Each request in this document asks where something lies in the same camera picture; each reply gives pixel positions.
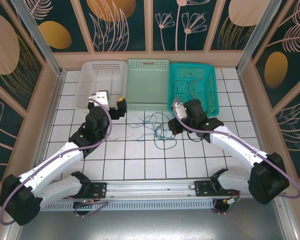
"light green basket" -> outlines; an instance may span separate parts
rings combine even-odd
[[[128,110],[166,111],[169,61],[129,59],[125,99]]]

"plastic basket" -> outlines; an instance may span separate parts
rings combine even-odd
[[[87,112],[89,96],[100,90],[109,91],[109,107],[126,96],[127,63],[124,61],[88,61],[82,65],[74,107]]]
[[[176,97],[183,103],[196,98],[201,102],[208,117],[217,116],[219,102],[215,68],[200,63],[171,63],[167,108],[172,114],[174,113],[171,106]]]
[[[165,59],[129,59],[127,64],[127,109],[166,111],[169,61]]]

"gray metal floor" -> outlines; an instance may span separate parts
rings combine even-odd
[[[18,240],[284,240],[275,205],[242,199],[227,215],[211,209],[40,212]]]

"cable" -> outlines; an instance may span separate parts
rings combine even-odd
[[[188,131],[186,132],[186,135],[187,135],[187,136],[188,136],[188,138],[189,138],[191,141],[193,141],[193,142],[199,143],[199,142],[201,142],[201,141],[202,141],[202,138],[200,138],[200,140],[199,140],[199,141],[195,141],[195,140],[193,140],[193,139],[190,137],[190,135],[189,135],[189,132],[188,132]]]
[[[108,129],[108,133],[107,135],[105,136],[104,139],[102,139],[101,141],[97,142],[96,144],[93,144],[93,145],[90,145],[90,146],[82,146],[82,147],[76,147],[76,148],[72,148],[72,149],[69,149],[69,150],[66,150],[66,151],[63,151],[61,152],[59,155],[56,155],[55,157],[53,157],[50,161],[45,161],[44,164],[42,164],[41,167],[39,167],[35,172],[33,172],[26,180],[24,180],[21,184],[19,184],[10,194],[9,196],[6,198],[6,200],[4,201],[3,205],[2,205],[2,208],[1,208],[1,211],[0,211],[0,223],[4,226],[7,226],[7,225],[10,225],[10,224],[13,224],[15,221],[11,221],[11,222],[5,222],[4,221],[4,212],[5,212],[5,209],[8,205],[8,202],[11,200],[11,198],[15,195],[15,193],[22,187],[24,186],[27,182],[29,182],[31,179],[34,178],[34,176],[36,176],[42,169],[44,169],[46,166],[48,166],[49,164],[51,164],[52,162],[54,162],[55,160],[57,160],[59,157],[62,157],[63,155],[67,154],[67,153],[70,153],[70,152],[73,152],[73,151],[82,151],[82,150],[86,150],[86,149],[92,149],[92,148],[96,148],[98,147],[99,145],[101,145],[102,143],[104,143],[110,136],[111,134],[111,131],[112,131],[112,121],[111,121],[111,116],[109,114],[109,112],[107,111],[107,109],[101,104],[99,103],[98,101],[94,100],[94,99],[91,99],[91,101],[95,102],[96,104],[99,105],[99,107],[102,108],[102,110],[105,112],[106,116],[108,117],[109,119],[109,129]]]
[[[149,133],[149,134],[144,134],[141,137],[139,137],[138,139],[136,139],[137,142],[144,142],[145,140],[140,140],[141,138],[145,137],[145,136],[153,136],[153,140],[154,140],[154,145],[156,146],[157,149],[160,150],[168,150],[168,149],[172,149],[177,145],[177,140],[175,139],[175,136],[173,135],[172,131],[164,129],[164,124],[161,122],[157,121],[157,116],[155,116],[155,114],[161,114],[162,117],[165,116],[168,120],[169,117],[167,115],[165,115],[162,112],[154,112],[152,115],[150,116],[146,116],[144,120],[142,120],[141,118],[139,118],[142,123],[140,123],[140,125],[138,126],[131,126],[130,124],[127,123],[127,125],[131,128],[137,129],[140,127],[145,127],[147,129],[153,130],[154,133]],[[161,148],[157,145],[157,140],[166,142],[167,140],[174,140],[174,145],[168,148]]]
[[[199,129],[194,129],[192,127],[187,126],[183,121],[181,121],[181,119],[178,117],[177,115],[177,111],[176,111],[176,107],[175,107],[175,103],[180,103],[180,98],[176,97],[173,100],[173,104],[172,104],[172,108],[173,108],[173,112],[175,114],[176,119],[178,120],[178,122],[187,130],[194,132],[194,133],[202,133],[202,134],[221,134],[224,136],[227,136],[228,138],[231,138],[235,141],[237,141],[239,144],[241,144],[243,147],[245,147],[246,149],[248,149],[249,151],[251,151],[255,156],[258,156],[259,158],[261,158],[263,161],[265,161],[266,163],[268,163],[271,167],[273,167],[274,169],[276,169],[279,173],[281,173],[286,179],[288,179],[296,188],[298,194],[297,195],[285,195],[285,194],[279,194],[278,196],[283,197],[283,198],[287,198],[287,199],[298,199],[300,198],[300,187],[298,186],[298,184],[290,177],[288,176],[284,171],[282,171],[279,167],[277,167],[276,165],[274,165],[271,161],[269,161],[268,159],[266,159],[264,156],[262,156],[261,154],[258,153],[258,151],[254,150],[252,147],[250,147],[249,145],[247,145],[243,140],[241,140],[239,137],[237,137],[236,135],[233,134],[227,134],[225,132],[222,131],[208,131],[208,130],[199,130]]]

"tile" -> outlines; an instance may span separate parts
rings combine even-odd
[[[247,144],[251,145],[252,147],[259,149],[260,150],[260,146],[258,143],[258,140],[256,137],[252,137],[252,138],[241,138],[243,141],[245,141]]]
[[[144,111],[144,120],[149,122],[163,122],[162,111]]]
[[[80,128],[81,125],[71,125],[71,131],[70,131],[70,137],[76,132],[78,131],[78,129]]]
[[[224,79],[239,79],[235,68],[222,68],[222,75]]]
[[[144,159],[145,142],[144,141],[126,141],[125,159]]]
[[[67,71],[65,76],[65,83],[77,83],[80,78],[80,70],[78,71]]]
[[[84,112],[84,111],[80,111],[80,110],[75,110],[74,111],[74,115],[73,115],[73,120],[72,120],[72,124],[73,125],[81,125],[86,121],[86,115],[89,112]]]
[[[239,80],[225,80],[226,91],[231,92],[242,92],[241,84]]]
[[[240,138],[256,137],[255,129],[251,121],[237,121],[235,124]]]
[[[188,133],[187,131],[183,131],[182,134],[179,133],[177,136],[183,135],[183,139],[184,139],[184,140],[188,140],[189,137],[188,137],[187,133]],[[197,134],[196,134],[195,132],[189,133],[189,136],[190,136],[190,138],[193,139],[193,140],[199,140],[199,139],[200,139],[200,138],[197,136]]]
[[[164,159],[146,159],[145,160],[145,178],[146,179],[165,179],[166,164]]]
[[[238,136],[237,125],[234,121],[224,122],[224,125],[236,136]]]
[[[221,68],[215,68],[215,78],[216,79],[224,79],[223,74],[221,72]]]
[[[83,174],[91,181],[102,180],[105,161],[85,161]]]
[[[164,150],[165,158],[184,158],[185,157],[184,143],[182,140],[167,140],[164,143],[164,148],[165,148],[165,150]]]
[[[220,107],[230,106],[229,97],[227,93],[218,92],[218,102]]]
[[[247,106],[233,106],[232,111],[236,121],[251,121]]]
[[[50,142],[67,142],[70,135],[70,125],[53,126]]]
[[[216,116],[221,122],[232,122],[234,121],[234,114],[230,106],[219,107],[219,114]]]
[[[104,180],[123,180],[124,179],[124,160],[105,160],[104,161]]]
[[[104,160],[106,153],[106,145],[107,143],[102,143],[98,146],[93,152],[91,152],[88,156],[85,157],[85,160]]]
[[[112,131],[107,141],[124,141],[126,139],[126,125],[112,125]]]
[[[71,125],[74,110],[57,110],[54,125]]]
[[[45,159],[50,158],[52,155],[58,152],[65,145],[65,143],[66,142],[49,142]]]
[[[139,124],[127,124],[125,140],[145,140],[145,127]]]
[[[74,172],[83,172],[84,169],[84,160],[78,161],[75,164],[73,164],[72,166],[68,167],[66,170],[64,170],[64,172],[62,173],[62,179],[66,179],[67,177],[69,177],[72,173]]]
[[[231,106],[246,106],[245,96],[242,92],[230,92],[228,93]]]
[[[225,158],[226,166],[229,170],[238,171],[241,173],[248,173],[248,171],[232,156]]]
[[[204,147],[202,141],[195,142],[191,140],[184,140],[184,154],[186,158],[204,157]]]
[[[188,178],[206,178],[208,177],[206,160],[202,158],[186,158],[186,172]]]
[[[180,179],[186,178],[186,163],[184,158],[169,158],[165,160],[166,178]]]
[[[78,83],[72,83],[72,82],[64,83],[61,95],[62,96],[64,96],[64,95],[74,96],[74,95],[76,95],[77,87],[78,87]]]
[[[124,141],[107,141],[105,146],[105,159],[125,159]]]
[[[206,157],[206,168],[208,169],[208,177],[211,177],[217,171],[226,169],[226,160],[224,157]]]
[[[163,122],[164,123],[167,123],[169,122],[171,119],[174,119],[175,118],[175,115],[173,115],[171,112],[169,111],[163,111],[162,112],[164,115],[163,115]]]
[[[226,85],[224,80],[217,80],[216,81],[216,89],[218,93],[226,93]]]
[[[141,124],[145,119],[144,111],[128,111],[126,115],[127,124]]]
[[[145,178],[145,160],[125,160],[124,179],[144,179]]]
[[[146,159],[160,159],[165,158],[164,142],[160,140],[145,141],[145,158]]]
[[[75,96],[61,96],[58,110],[74,109]]]
[[[207,157],[223,157],[224,151],[212,143],[208,143],[207,141],[203,141],[204,148],[204,156]]]

